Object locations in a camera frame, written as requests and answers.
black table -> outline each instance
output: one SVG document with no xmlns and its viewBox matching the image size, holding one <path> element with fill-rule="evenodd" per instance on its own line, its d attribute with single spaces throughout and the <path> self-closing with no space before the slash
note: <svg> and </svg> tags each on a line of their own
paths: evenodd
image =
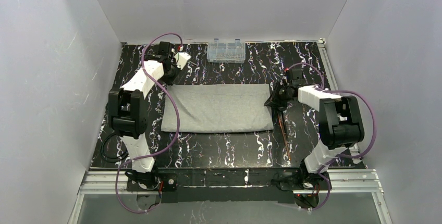
<svg viewBox="0 0 442 224">
<path fill-rule="evenodd" d="M 121 86 L 140 68 L 140 55 L 144 45 L 125 45 L 115 75 L 114 86 Z M 267 83 L 273 88 L 283 76 L 284 69 L 305 61 L 315 66 L 325 77 L 324 65 L 316 42 L 246 43 L 244 64 L 208 63 L 207 44 L 187 44 L 195 66 L 188 63 L 174 84 L 256 84 Z M 320 83 L 321 79 L 309 67 L 304 67 L 308 83 Z M 154 87 L 148 94 L 148 129 L 146 138 L 151 153 L 157 152 L 170 143 L 173 133 L 160 130 L 164 110 L 164 92 Z M 291 160 L 288 159 L 281 128 L 273 112 L 274 130 L 253 133 L 195 134 L 182 133 L 179 140 L 168 152 L 155 158 L 159 169 L 173 169 L 188 173 L 195 169 L 288 169 L 296 168 L 302 159 L 309 155 L 317 144 L 317 112 L 297 101 L 289 103 L 285 112 L 288 132 L 288 146 Z M 119 163 L 110 164 L 101 159 L 99 148 L 107 135 L 112 133 L 107 123 L 107 111 L 103 118 L 100 136 L 92 158 L 91 169 L 116 169 Z M 111 155 L 125 150 L 121 141 L 113 138 L 105 147 Z M 331 167 L 354 167 L 351 159 L 337 159 Z"/>
</svg>

folded cloth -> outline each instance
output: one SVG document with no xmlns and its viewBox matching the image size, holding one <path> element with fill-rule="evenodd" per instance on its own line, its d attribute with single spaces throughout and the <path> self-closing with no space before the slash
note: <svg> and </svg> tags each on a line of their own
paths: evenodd
<svg viewBox="0 0 442 224">
<path fill-rule="evenodd" d="M 173 85 L 167 91 L 180 116 L 180 132 L 234 133 L 272 130 L 268 84 Z M 166 96 L 161 130 L 175 132 L 177 116 Z"/>
</svg>

plastic storage box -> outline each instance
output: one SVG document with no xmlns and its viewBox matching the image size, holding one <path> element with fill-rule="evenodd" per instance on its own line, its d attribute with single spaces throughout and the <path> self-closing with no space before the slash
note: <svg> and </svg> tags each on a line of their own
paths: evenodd
<svg viewBox="0 0 442 224">
<path fill-rule="evenodd" d="M 239 39 L 235 42 L 220 43 L 214 39 L 208 44 L 207 61 L 209 63 L 234 63 L 242 64 L 245 61 L 245 47 Z"/>
</svg>

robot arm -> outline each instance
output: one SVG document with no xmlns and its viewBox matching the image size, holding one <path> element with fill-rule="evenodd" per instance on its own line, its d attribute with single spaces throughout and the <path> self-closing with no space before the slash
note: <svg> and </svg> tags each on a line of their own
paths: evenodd
<svg viewBox="0 0 442 224">
<path fill-rule="evenodd" d="M 298 185 L 317 184 L 328 165 L 345 149 L 364 139 L 358 101 L 354 96 L 325 93 L 303 83 L 301 70 L 286 70 L 286 79 L 277 84 L 265 106 L 284 111 L 288 101 L 298 98 L 319 112 L 319 134 L 321 139 L 312 153 L 302 160 L 300 173 L 296 175 Z"/>
<path fill-rule="evenodd" d="M 149 75 L 169 85 L 172 85 L 190 59 L 187 53 L 178 52 L 174 55 L 172 47 L 170 43 L 160 42 L 158 50 L 147 55 L 147 60 L 144 61 Z M 129 82 L 120 88 L 112 88 L 109 92 L 109 125 L 121 137 L 129 157 L 132 158 L 150 154 L 144 134 L 148 125 L 145 99 L 153 85 L 154 82 L 140 69 Z M 153 165 L 153 157 L 136 160 L 132 164 L 132 170 L 150 172 Z"/>
</svg>

white panel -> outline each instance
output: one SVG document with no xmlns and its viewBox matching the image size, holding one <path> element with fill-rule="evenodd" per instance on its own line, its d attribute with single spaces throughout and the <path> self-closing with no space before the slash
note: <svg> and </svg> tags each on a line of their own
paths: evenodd
<svg viewBox="0 0 442 224">
<path fill-rule="evenodd" d="M 442 220 L 441 1 L 348 0 L 327 40 L 340 89 L 361 92 L 377 113 L 364 162 L 379 174 L 394 223 Z"/>
<path fill-rule="evenodd" d="M 319 39 L 329 35 L 346 0 L 99 2 L 120 41 L 146 43 L 169 31 L 188 41 Z"/>
<path fill-rule="evenodd" d="M 121 53 L 97 0 L 0 0 L 0 223 L 66 223 Z"/>
</svg>

